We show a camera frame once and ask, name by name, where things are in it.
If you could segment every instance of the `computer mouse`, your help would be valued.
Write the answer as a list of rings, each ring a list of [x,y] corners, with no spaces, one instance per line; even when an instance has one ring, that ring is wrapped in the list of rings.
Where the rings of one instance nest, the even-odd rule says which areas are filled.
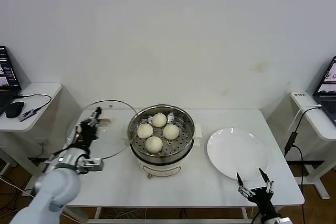
[[[7,118],[15,118],[21,114],[24,102],[14,102],[7,106],[5,112]]]

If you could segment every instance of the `stain on wall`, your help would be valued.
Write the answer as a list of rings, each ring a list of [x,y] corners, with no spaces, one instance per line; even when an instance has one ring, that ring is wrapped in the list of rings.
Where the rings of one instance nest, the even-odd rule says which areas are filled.
[[[269,67],[268,62],[264,61],[250,67],[249,70],[256,73],[265,73],[268,67]]]

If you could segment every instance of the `robotic arm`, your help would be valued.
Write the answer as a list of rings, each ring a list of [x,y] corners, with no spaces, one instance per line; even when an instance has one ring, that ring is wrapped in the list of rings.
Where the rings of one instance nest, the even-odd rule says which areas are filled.
[[[80,123],[72,143],[56,152],[47,161],[45,173],[35,184],[36,197],[30,205],[13,218],[10,224],[59,224],[64,207],[77,197],[80,191],[78,174],[102,170],[103,161],[90,157],[90,145],[97,139],[97,128],[101,108]]]
[[[260,174],[266,183],[266,187],[259,187],[249,190],[244,186],[244,183],[237,173],[238,180],[238,192],[247,198],[248,201],[257,204],[259,212],[261,214],[262,224],[292,224],[289,218],[282,218],[279,213],[275,211],[275,208],[271,202],[274,192],[272,186],[274,181],[270,181],[267,174],[259,168]]]

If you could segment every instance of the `steamed bun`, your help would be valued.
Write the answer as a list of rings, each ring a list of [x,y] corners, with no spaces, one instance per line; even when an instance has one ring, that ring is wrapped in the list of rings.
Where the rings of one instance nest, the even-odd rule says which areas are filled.
[[[159,137],[151,136],[146,140],[145,147],[147,151],[151,153],[157,153],[162,149],[163,143]]]
[[[152,119],[152,124],[155,126],[155,127],[162,127],[164,126],[165,124],[167,123],[167,117],[162,114],[162,113],[158,113],[158,114],[155,114],[153,116],[153,119]]]
[[[149,124],[141,124],[136,131],[139,138],[148,138],[153,135],[153,127]]]
[[[180,134],[180,129],[176,125],[169,124],[163,129],[163,136],[168,140],[174,140]]]

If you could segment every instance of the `wooden floor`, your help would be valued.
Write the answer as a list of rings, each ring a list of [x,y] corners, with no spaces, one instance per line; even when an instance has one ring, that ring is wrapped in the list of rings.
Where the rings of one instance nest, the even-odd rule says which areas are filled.
[[[292,172],[295,176],[301,175],[301,166],[291,166]],[[6,173],[6,177],[15,183],[16,186],[24,188],[29,174],[20,166],[11,168]],[[336,172],[331,170],[322,177],[323,184],[329,192],[330,199],[322,200],[315,190],[314,186],[304,186],[305,216],[306,224],[336,224]],[[7,224],[13,218],[16,212],[13,210],[20,210],[26,207],[31,199],[29,197],[22,197],[21,194],[1,195],[16,193],[15,188],[0,181],[0,223]],[[114,218],[117,213],[127,212],[134,208],[105,208],[102,210],[101,218]],[[85,212],[91,217],[94,217],[94,208],[85,208]],[[192,209],[186,208],[187,216],[181,208],[149,208],[146,213],[147,219],[223,219],[223,218],[242,218],[243,215],[240,209],[237,208],[211,208],[211,209]],[[286,207],[280,210],[282,216],[290,217],[294,224],[302,224],[302,209],[301,207]],[[139,218],[144,219],[145,209],[139,209],[133,215],[124,215],[121,218]],[[61,216],[61,224],[75,224],[76,222]]]

